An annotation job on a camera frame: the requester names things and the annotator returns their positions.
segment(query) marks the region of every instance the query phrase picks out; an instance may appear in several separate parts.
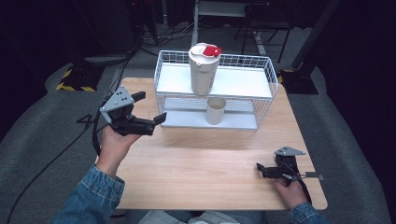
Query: red cap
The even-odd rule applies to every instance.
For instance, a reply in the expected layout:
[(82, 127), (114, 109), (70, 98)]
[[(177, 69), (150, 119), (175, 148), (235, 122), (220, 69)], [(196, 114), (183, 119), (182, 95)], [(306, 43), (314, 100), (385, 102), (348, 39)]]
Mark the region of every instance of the red cap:
[(208, 45), (206, 46), (206, 49), (204, 50), (204, 55), (205, 56), (215, 56), (218, 57), (221, 54), (221, 48), (218, 48), (213, 45)]

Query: hand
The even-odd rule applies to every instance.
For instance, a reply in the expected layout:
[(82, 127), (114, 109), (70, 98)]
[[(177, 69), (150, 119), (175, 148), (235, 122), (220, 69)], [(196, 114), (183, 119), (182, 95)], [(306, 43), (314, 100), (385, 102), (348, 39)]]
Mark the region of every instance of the hand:
[(128, 154), (131, 145), (142, 135), (128, 134), (122, 136), (114, 132), (110, 126), (103, 129), (102, 145), (96, 167), (112, 178), (116, 177), (121, 161)]
[(300, 203), (308, 202), (303, 187), (298, 181), (291, 181), (290, 185), (286, 187), (284, 179), (273, 179), (273, 184), (289, 209), (293, 209)]

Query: wooden table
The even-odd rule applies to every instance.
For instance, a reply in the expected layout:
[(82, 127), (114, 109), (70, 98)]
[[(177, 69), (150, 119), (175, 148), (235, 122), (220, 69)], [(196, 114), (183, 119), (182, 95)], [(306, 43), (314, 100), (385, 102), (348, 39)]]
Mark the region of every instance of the wooden table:
[[(152, 119), (159, 114), (152, 78), (127, 77), (122, 85), (147, 98), (133, 114)], [(140, 138), (121, 163), (126, 182), (119, 209), (282, 210), (282, 203), (256, 162), (276, 166), (274, 151), (290, 146), (301, 173), (315, 172), (304, 139), (281, 85), (258, 131), (170, 128), (157, 126)], [(304, 180), (318, 210), (327, 201), (317, 178)]]

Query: yellow black striped tape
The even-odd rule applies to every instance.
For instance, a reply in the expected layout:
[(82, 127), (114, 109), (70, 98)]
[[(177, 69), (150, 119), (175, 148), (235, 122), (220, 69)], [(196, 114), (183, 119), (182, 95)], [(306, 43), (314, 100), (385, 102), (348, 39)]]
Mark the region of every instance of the yellow black striped tape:
[(73, 76), (73, 68), (69, 67), (69, 69), (64, 73), (64, 76), (62, 77), (62, 80), (59, 82), (58, 86), (56, 87), (56, 90), (63, 90), (63, 91), (96, 91), (96, 87), (92, 86), (86, 86), (86, 84), (83, 84), (81, 86), (81, 83), (73, 83), (71, 80), (71, 76)]
[(277, 78), (277, 83), (280, 83), (280, 84), (283, 83), (283, 78), (282, 78), (282, 76), (279, 76), (279, 77)]

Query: paper cup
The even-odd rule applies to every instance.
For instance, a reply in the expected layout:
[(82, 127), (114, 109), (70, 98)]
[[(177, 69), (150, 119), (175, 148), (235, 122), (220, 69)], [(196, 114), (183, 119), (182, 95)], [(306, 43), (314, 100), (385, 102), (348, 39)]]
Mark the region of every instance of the paper cup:
[(226, 101), (221, 98), (209, 98), (207, 100), (206, 121), (209, 124), (217, 125), (221, 123), (224, 115)]

